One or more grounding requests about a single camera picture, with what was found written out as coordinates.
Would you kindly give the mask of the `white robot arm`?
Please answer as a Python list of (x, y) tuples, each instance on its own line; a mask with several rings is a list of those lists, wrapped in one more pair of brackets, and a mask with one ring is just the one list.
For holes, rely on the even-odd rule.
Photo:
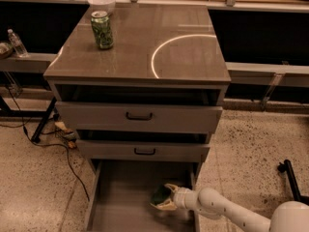
[(309, 206), (298, 201), (279, 205), (271, 218), (263, 217), (228, 200), (213, 188), (192, 190), (161, 185), (151, 204), (161, 211), (186, 209), (205, 218), (228, 218), (243, 232), (309, 232)]

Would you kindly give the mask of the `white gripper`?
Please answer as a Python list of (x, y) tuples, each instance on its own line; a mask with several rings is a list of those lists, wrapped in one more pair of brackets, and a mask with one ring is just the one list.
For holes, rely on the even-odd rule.
[(187, 210), (197, 210), (199, 207), (198, 192), (189, 188), (180, 188), (174, 184), (165, 184), (167, 189), (174, 193), (173, 201), (165, 200), (159, 204), (152, 204), (160, 211), (176, 211), (177, 207)]

